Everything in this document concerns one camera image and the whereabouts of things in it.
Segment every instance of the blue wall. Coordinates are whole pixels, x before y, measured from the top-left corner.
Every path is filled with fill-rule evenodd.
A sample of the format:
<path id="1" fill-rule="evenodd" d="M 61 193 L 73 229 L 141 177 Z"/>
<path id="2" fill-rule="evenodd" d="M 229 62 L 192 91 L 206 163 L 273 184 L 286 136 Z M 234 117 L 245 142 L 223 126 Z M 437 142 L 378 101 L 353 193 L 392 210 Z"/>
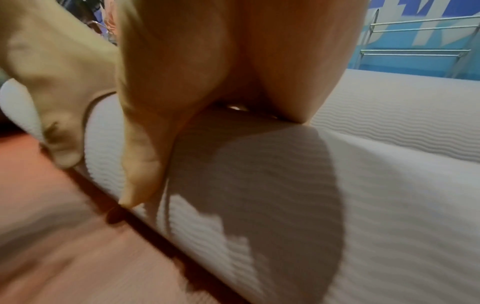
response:
<path id="1" fill-rule="evenodd" d="M 480 15 L 480 0 L 371 0 L 370 9 L 365 19 L 364 31 L 372 20 L 374 12 L 380 9 L 378 22 L 407 20 L 423 20 L 446 17 Z M 419 29 L 445 26 L 478 25 L 480 18 L 463 21 L 415 23 L 376 27 L 376 30 Z M 365 49 L 462 49 L 472 36 L 474 28 L 413 31 L 400 33 L 377 33 Z M 360 46 L 350 61 L 353 68 L 357 60 Z M 480 35 L 477 35 L 472 46 L 473 54 L 458 78 L 480 80 Z M 360 69 L 403 74 L 415 74 L 443 77 L 455 58 L 447 57 L 370 57 L 365 56 Z"/>

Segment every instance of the metal railing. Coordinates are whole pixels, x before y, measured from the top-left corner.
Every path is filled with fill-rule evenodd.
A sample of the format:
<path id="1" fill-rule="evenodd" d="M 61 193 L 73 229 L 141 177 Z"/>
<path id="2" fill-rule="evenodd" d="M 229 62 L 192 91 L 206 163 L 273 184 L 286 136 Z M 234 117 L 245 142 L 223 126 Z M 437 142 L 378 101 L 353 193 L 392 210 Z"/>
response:
<path id="1" fill-rule="evenodd" d="M 455 63 L 451 69 L 445 74 L 446 77 L 456 78 L 458 74 L 462 71 L 465 66 L 465 57 L 472 51 L 472 43 L 474 42 L 475 37 L 480 31 L 480 23 L 478 25 L 468 25 L 468 26 L 450 26 L 450 27 L 436 27 L 436 28 L 420 28 L 420 29 L 397 29 L 397 30 L 375 30 L 377 26 L 389 26 L 389 25 L 399 25 L 399 24 L 414 24 L 414 23 L 423 23 L 423 22 L 434 22 L 434 21 L 454 21 L 454 20 L 470 20 L 470 19 L 480 19 L 480 16 L 466 16 L 466 17 L 451 17 L 451 18 L 436 18 L 436 19 L 423 19 L 423 20 L 412 20 L 412 21 L 397 21 L 397 22 L 383 22 L 377 23 L 379 19 L 380 9 L 376 10 L 372 21 L 368 27 L 368 30 L 362 37 L 360 43 L 360 52 L 355 62 L 355 69 L 359 69 L 362 59 L 365 56 L 398 56 L 398 57 L 454 57 L 456 58 Z M 454 30 L 454 29 L 472 29 L 475 28 L 474 32 L 471 34 L 469 40 L 465 44 L 463 49 L 376 49 L 368 50 L 363 49 L 364 46 L 370 43 L 372 35 L 374 33 L 399 33 L 399 32 L 417 32 L 417 31 L 437 31 L 437 30 Z"/>

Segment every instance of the wall graphic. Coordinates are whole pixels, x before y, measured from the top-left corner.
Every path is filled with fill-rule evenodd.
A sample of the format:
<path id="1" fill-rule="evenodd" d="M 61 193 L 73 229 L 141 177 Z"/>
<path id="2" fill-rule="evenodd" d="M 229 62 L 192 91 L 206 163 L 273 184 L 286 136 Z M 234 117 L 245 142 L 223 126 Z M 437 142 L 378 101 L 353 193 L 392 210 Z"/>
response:
<path id="1" fill-rule="evenodd" d="M 480 0 L 371 0 L 365 18 L 364 31 L 380 9 L 378 22 L 423 20 L 447 17 L 480 16 Z M 419 29 L 448 26 L 478 25 L 480 18 L 447 22 L 425 22 L 406 25 L 379 26 L 376 30 Z M 375 33 L 368 49 L 462 49 L 475 28 L 400 33 Z M 473 54 L 459 78 L 480 80 L 480 34 L 473 46 Z M 360 47 L 350 61 L 352 68 Z M 404 74 L 443 77 L 455 63 L 444 57 L 364 57 L 360 69 Z"/>

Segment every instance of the skin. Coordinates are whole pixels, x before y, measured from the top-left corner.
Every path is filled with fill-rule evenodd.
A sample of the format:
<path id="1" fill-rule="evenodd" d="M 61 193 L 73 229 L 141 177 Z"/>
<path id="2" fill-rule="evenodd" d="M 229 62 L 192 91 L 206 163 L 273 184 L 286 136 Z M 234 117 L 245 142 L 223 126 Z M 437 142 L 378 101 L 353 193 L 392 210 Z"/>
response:
<path id="1" fill-rule="evenodd" d="M 161 187 L 177 134 L 219 100 L 307 122 L 352 56 L 368 0 L 118 0 L 120 205 Z"/>

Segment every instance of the reddish floor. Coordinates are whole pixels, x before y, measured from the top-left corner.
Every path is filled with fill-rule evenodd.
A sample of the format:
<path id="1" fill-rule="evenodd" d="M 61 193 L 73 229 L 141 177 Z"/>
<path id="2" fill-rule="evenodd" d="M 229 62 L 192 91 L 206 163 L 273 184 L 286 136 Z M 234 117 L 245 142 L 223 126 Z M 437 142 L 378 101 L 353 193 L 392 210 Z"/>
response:
<path id="1" fill-rule="evenodd" d="M 0 130 L 0 303 L 246 303 L 133 216 L 108 224 L 115 205 Z"/>

